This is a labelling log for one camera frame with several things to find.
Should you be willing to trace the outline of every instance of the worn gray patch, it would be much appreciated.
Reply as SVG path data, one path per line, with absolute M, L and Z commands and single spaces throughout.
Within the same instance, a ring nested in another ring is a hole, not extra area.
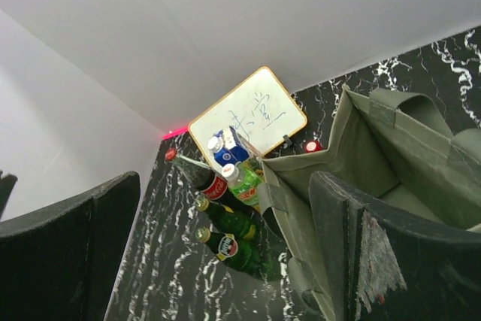
M 362 215 L 362 239 L 355 319 L 361 318 L 364 305 L 368 312 L 378 300 L 384 302 L 388 289 L 407 289 L 396 255 L 386 231 L 369 212 Z

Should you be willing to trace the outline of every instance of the bottle cap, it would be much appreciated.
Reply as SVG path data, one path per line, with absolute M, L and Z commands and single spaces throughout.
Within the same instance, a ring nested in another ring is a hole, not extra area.
M 239 168 L 232 163 L 228 163 L 222 167 L 222 176 L 226 180 L 235 180 L 239 176 Z
M 224 142 L 222 142 L 221 137 L 216 137 L 215 135 L 207 142 L 207 148 L 212 153 L 219 152 L 222 147 L 224 147 Z
M 204 196 L 201 196 L 201 197 L 198 197 L 196 200 L 195 200 L 195 206 L 197 207 L 198 210 L 207 210 L 209 208 L 209 198 L 207 197 L 204 197 Z
M 310 141 L 306 143 L 304 149 L 306 150 L 306 153 L 312 153 L 322 150 L 322 146 L 318 141 Z
M 195 231 L 195 238 L 197 238 L 197 241 L 202 242 L 205 244 L 207 241 L 209 241 L 210 238 L 210 231 L 207 227 L 201 227 Z
M 171 162 L 177 156 L 177 150 L 175 148 L 169 148 L 167 152 L 165 152 L 165 160 L 167 162 Z

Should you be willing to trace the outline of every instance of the black clip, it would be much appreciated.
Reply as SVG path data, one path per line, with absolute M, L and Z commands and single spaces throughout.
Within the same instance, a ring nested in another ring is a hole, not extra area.
M 287 144 L 287 147 L 291 147 L 291 146 L 294 145 L 294 144 L 292 143 L 292 141 L 291 141 L 291 138 L 289 138 L 288 135 L 283 135 L 283 138 L 284 138 L 284 141 L 285 141 L 286 144 Z

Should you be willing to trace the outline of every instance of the green canvas bag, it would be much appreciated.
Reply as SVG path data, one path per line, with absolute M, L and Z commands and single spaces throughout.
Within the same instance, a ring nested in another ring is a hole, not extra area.
M 417 216 L 473 232 L 481 229 L 481 130 L 456 136 L 425 95 L 343 87 L 327 150 L 263 159 L 263 217 L 292 254 L 288 274 L 304 306 L 335 319 L 310 212 L 309 181 L 327 171 Z

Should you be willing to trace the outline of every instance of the red can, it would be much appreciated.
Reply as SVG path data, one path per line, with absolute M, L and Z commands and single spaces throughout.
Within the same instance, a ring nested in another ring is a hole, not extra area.
M 306 153 L 317 152 L 318 150 L 322 150 L 322 145 L 319 143 L 319 141 L 309 141 L 304 146 L 304 150 Z

